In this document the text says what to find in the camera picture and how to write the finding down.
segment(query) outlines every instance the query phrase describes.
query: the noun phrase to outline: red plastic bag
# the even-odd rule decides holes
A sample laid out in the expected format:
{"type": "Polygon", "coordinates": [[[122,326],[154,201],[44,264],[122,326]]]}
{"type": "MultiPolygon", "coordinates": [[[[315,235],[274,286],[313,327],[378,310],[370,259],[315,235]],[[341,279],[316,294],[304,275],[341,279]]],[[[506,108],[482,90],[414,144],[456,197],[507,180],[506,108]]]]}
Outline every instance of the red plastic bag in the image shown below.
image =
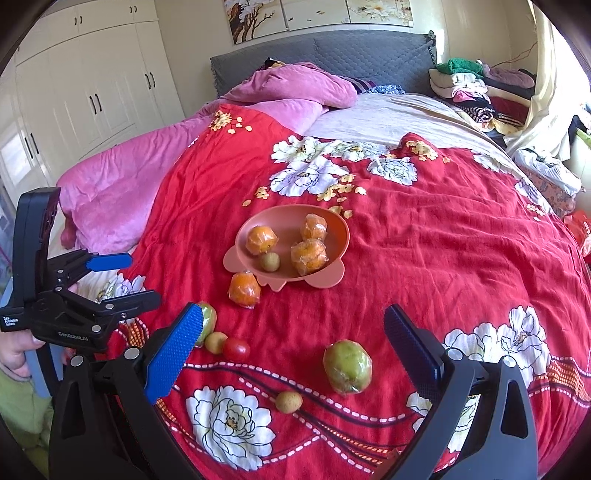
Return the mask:
{"type": "Polygon", "coordinates": [[[584,257],[591,254],[591,219],[582,210],[577,210],[564,217],[564,223],[579,244],[579,251],[584,257]]]}

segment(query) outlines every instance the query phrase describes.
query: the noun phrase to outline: red bedspread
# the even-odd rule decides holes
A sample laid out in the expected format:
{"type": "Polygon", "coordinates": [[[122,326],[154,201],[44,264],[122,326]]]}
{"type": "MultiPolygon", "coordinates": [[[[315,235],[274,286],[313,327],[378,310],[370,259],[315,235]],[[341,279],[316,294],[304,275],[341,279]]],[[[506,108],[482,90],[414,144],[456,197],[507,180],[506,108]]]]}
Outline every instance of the red bedspread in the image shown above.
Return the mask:
{"type": "MultiPolygon", "coordinates": [[[[220,129],[207,129],[165,178],[125,272],[145,275],[163,304],[122,326],[109,350],[114,356],[141,345],[200,300],[217,309],[217,330],[249,342],[245,364],[194,350],[158,403],[206,478],[366,479],[388,452],[401,451],[430,405],[384,335],[384,309],[393,303],[472,358],[515,358],[545,472],[591,401],[591,297],[577,245],[544,213],[535,190],[462,145],[439,150],[413,134],[390,152],[300,142],[263,113],[222,108],[231,123],[218,117],[220,129]],[[255,194],[260,187],[268,198],[255,194]],[[345,277],[329,290],[265,287],[255,310],[239,308],[228,300],[232,275],[223,256],[245,220],[287,203],[352,213],[345,277]],[[369,388],[346,398],[331,390],[322,367],[324,348],[343,338],[359,342],[374,362],[369,388]],[[303,406],[281,414],[273,399],[290,389],[302,393],[303,406]]],[[[442,466],[457,456],[476,403],[468,402],[442,466]]]]}

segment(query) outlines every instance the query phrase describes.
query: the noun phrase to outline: green cloth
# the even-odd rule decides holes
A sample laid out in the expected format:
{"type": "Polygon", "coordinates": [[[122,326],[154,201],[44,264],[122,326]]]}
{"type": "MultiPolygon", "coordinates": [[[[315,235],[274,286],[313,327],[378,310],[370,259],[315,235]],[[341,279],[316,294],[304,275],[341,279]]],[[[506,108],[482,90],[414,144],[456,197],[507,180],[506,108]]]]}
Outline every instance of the green cloth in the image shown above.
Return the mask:
{"type": "Polygon", "coordinates": [[[29,460],[49,477],[51,399],[39,397],[31,381],[17,382],[0,370],[0,415],[29,460]]]}
{"type": "Polygon", "coordinates": [[[446,63],[437,65],[437,70],[446,75],[453,75],[454,73],[474,73],[476,77],[483,78],[484,70],[482,65],[476,61],[466,59],[451,59],[446,63]]]}

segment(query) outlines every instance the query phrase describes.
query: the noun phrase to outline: green mango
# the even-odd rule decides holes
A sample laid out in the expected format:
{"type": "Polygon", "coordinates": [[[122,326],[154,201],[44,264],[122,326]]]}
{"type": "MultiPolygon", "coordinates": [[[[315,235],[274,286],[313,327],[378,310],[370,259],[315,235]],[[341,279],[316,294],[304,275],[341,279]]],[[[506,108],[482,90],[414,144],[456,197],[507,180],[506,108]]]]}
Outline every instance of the green mango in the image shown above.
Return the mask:
{"type": "Polygon", "coordinates": [[[332,344],[324,352],[322,363],[330,385],[341,395],[361,393],[371,382],[371,358],[357,342],[332,344]]]}
{"type": "Polygon", "coordinates": [[[205,301],[200,301],[197,303],[201,307],[203,312],[203,331],[197,342],[195,343],[195,347],[201,348],[205,342],[207,336],[215,330],[216,322],[217,322],[217,312],[216,309],[213,308],[209,303],[205,301]]]}

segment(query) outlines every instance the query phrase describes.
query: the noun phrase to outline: quilted headboard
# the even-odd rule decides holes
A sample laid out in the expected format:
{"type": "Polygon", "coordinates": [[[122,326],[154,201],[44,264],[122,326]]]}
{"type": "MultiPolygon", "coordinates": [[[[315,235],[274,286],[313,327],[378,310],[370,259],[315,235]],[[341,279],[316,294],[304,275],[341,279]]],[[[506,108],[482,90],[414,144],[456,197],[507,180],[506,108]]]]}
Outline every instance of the quilted headboard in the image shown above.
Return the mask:
{"type": "Polygon", "coordinates": [[[427,70],[433,68],[435,35],[389,30],[335,30],[293,35],[213,57],[218,96],[260,68],[268,57],[310,61],[336,75],[395,83],[408,93],[433,95],[427,70]]]}

